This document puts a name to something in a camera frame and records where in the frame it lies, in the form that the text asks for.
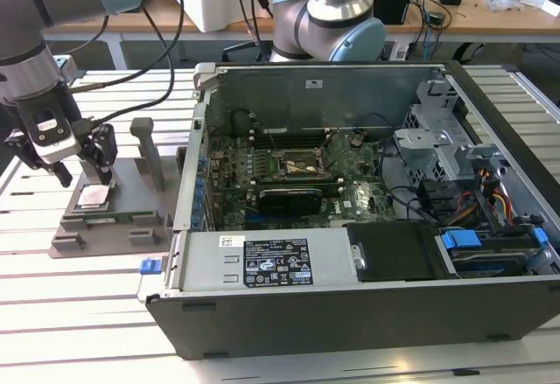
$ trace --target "circuit board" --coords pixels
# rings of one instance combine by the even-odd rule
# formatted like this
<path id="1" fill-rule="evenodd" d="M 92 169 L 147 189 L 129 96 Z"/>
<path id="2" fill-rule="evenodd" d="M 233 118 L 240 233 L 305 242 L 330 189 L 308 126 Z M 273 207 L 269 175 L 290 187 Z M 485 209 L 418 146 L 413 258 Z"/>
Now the circuit board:
<path id="1" fill-rule="evenodd" d="M 352 132 L 339 133 L 324 149 L 273 150 L 258 149 L 246 139 L 214 139 L 210 155 L 216 229 L 343 227 L 395 220 L 392 199 L 377 176 L 378 143 L 353 139 Z M 263 216 L 259 193 L 288 187 L 320 190 L 318 213 Z"/>

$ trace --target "blue latch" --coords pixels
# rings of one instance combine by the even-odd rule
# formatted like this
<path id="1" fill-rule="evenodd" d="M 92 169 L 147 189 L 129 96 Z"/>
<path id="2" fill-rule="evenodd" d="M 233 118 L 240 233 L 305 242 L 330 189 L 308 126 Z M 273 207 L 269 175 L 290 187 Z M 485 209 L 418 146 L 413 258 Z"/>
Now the blue latch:
<path id="1" fill-rule="evenodd" d="M 481 248 L 479 236 L 472 229 L 453 229 L 441 236 L 445 248 Z"/>
<path id="2" fill-rule="evenodd" d="M 161 259 L 144 259 L 140 264 L 140 275 L 159 275 L 161 273 Z"/>
<path id="3" fill-rule="evenodd" d="M 549 243 L 549 236 L 542 228 L 535 228 L 532 232 L 533 236 L 542 248 L 545 248 Z"/>

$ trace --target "motherboard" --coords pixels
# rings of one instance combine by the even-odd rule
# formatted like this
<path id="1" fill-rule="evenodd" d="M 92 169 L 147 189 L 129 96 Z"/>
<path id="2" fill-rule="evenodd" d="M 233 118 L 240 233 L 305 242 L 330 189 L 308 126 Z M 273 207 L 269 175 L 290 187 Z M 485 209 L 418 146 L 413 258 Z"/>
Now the motherboard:
<path id="1" fill-rule="evenodd" d="M 365 132 L 210 138 L 216 230 L 343 227 L 395 220 Z"/>

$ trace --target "power supply label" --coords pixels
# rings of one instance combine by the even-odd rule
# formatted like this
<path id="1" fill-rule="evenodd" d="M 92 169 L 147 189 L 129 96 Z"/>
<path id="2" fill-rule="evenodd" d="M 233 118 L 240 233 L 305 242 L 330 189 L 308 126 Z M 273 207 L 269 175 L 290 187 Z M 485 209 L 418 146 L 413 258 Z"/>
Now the power supply label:
<path id="1" fill-rule="evenodd" d="M 306 239 L 245 241 L 243 283 L 248 288 L 313 285 Z"/>

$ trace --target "yellow wire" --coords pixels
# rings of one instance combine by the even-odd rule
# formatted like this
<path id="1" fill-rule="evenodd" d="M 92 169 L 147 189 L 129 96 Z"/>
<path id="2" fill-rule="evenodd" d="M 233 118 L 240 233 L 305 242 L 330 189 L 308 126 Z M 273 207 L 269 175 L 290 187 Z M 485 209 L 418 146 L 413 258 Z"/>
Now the yellow wire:
<path id="1" fill-rule="evenodd" d="M 469 207 L 466 211 L 464 211 L 462 214 L 460 214 L 457 218 L 455 218 L 454 220 L 451 220 L 451 222 L 449 222 L 449 225 L 453 225 L 454 223 L 466 218 L 468 215 L 470 215 L 471 213 L 473 213 L 473 211 L 479 207 L 478 204 L 477 205 L 472 205 L 471 207 Z"/>
<path id="2" fill-rule="evenodd" d="M 495 199 L 501 202 L 501 206 L 504 210 L 504 219 L 506 220 L 506 222 L 508 222 L 508 210 L 506 206 L 506 200 L 504 200 L 504 198 L 502 198 L 499 194 L 493 194 L 492 196 L 494 196 Z"/>

